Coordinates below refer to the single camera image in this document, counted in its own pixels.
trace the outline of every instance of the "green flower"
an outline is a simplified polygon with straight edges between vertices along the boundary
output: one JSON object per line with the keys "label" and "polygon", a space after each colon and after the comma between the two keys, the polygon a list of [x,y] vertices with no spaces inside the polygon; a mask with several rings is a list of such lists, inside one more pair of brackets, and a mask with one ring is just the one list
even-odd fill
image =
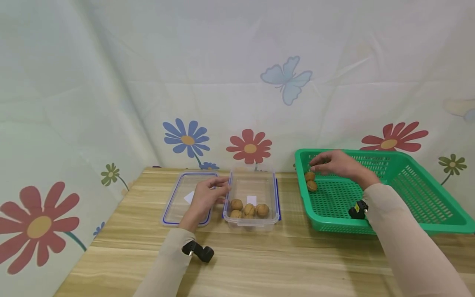
{"label": "green flower", "polygon": [[107,164],[105,167],[107,171],[101,172],[101,175],[104,177],[101,182],[104,186],[107,187],[111,184],[111,182],[117,181],[117,178],[119,177],[119,168],[116,168],[114,163]]}
{"label": "green flower", "polygon": [[456,160],[455,154],[451,154],[450,159],[447,157],[439,157],[439,161],[440,165],[445,166],[444,172],[450,172],[450,175],[454,175],[454,173],[456,175],[460,175],[460,171],[467,168],[467,165],[463,164],[465,162],[465,158]]}

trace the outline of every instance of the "red flower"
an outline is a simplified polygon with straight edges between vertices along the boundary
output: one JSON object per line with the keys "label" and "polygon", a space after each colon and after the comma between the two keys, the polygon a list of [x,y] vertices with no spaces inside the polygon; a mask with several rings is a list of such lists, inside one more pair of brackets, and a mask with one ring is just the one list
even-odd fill
{"label": "red flower", "polygon": [[406,128],[404,126],[406,123],[399,123],[397,124],[394,129],[392,124],[388,124],[383,128],[383,136],[384,139],[381,139],[376,136],[366,136],[364,137],[361,142],[364,144],[376,144],[372,146],[365,146],[362,147],[360,150],[363,151],[395,151],[396,148],[399,148],[404,151],[408,152],[415,152],[418,151],[421,147],[420,144],[415,143],[408,143],[410,140],[419,139],[425,137],[429,134],[426,130],[421,130],[411,133],[417,126],[419,126],[419,122],[410,123]]}
{"label": "red flower", "polygon": [[266,152],[270,150],[272,141],[264,139],[266,134],[259,132],[254,138],[254,132],[251,129],[242,131],[242,139],[237,136],[232,136],[229,140],[235,146],[228,146],[226,150],[228,152],[238,152],[234,155],[234,159],[242,160],[244,163],[253,164],[254,162],[260,164],[264,161],[264,158],[270,157],[270,153]]}
{"label": "red flower", "polygon": [[23,188],[20,191],[20,201],[29,213],[11,201],[0,206],[0,211],[13,219],[0,217],[0,234],[21,232],[0,245],[0,264],[13,257],[26,244],[18,258],[8,267],[8,273],[20,272],[33,257],[37,245],[39,267],[45,265],[49,259],[48,247],[57,254],[66,246],[64,239],[54,232],[70,232],[76,229],[79,218],[56,219],[75,207],[79,196],[76,193],[70,194],[56,206],[64,187],[64,182],[57,182],[51,187],[44,208],[41,208],[41,196],[36,187]]}

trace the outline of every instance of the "flower stem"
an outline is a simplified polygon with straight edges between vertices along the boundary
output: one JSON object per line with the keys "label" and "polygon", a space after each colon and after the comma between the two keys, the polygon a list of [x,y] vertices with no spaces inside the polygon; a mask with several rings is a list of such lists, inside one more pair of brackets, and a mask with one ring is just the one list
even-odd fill
{"label": "flower stem", "polygon": [[198,165],[201,166],[201,162],[200,162],[200,160],[198,159],[198,156],[196,155],[195,152],[193,152],[193,154],[195,154],[195,158],[196,158],[196,161],[198,161]]}
{"label": "flower stem", "polygon": [[84,244],[79,240],[79,238],[76,237],[76,235],[74,235],[74,234],[71,233],[71,232],[64,232],[64,234],[66,234],[67,236],[71,237],[71,238],[83,249],[83,251],[86,251],[86,247],[85,247]]}
{"label": "flower stem", "polygon": [[448,178],[451,176],[451,174],[449,174],[446,179],[444,179],[444,181],[440,184],[441,186],[444,185],[444,183],[448,180]]}
{"label": "flower stem", "polygon": [[122,179],[122,177],[120,177],[120,175],[117,176],[117,177],[122,181],[123,185],[126,187],[127,192],[128,192],[128,191],[129,191],[129,187],[127,187],[127,184],[124,182],[124,180]]}

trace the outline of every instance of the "walnut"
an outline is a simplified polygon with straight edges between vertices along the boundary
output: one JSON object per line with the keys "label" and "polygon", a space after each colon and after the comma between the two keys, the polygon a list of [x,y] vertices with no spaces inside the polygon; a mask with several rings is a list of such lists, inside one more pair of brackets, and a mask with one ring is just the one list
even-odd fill
{"label": "walnut", "polygon": [[231,212],[231,215],[229,216],[230,218],[236,218],[236,219],[240,219],[242,218],[242,213],[240,210],[233,210]]}
{"label": "walnut", "polygon": [[316,192],[317,191],[317,183],[314,181],[307,182],[307,189],[309,192]]}
{"label": "walnut", "polygon": [[266,204],[258,204],[256,213],[258,217],[265,218],[269,214],[269,207]]}
{"label": "walnut", "polygon": [[231,209],[240,211],[242,209],[242,201],[239,199],[231,200]]}
{"label": "walnut", "polygon": [[306,181],[313,181],[315,179],[315,172],[309,171],[305,174]]}
{"label": "walnut", "polygon": [[252,205],[251,203],[246,204],[246,206],[242,210],[242,212],[247,216],[254,216],[254,211],[254,205]]}

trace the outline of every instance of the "person's left hand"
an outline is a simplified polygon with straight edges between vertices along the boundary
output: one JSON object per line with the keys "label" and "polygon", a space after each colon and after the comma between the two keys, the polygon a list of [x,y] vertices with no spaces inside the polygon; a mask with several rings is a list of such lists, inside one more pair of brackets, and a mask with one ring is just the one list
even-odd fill
{"label": "person's left hand", "polygon": [[222,203],[231,187],[228,185],[228,177],[213,177],[199,182],[196,185],[195,194],[191,201],[190,208],[180,221],[178,228],[195,232],[200,221],[206,216],[206,213],[218,202]]}

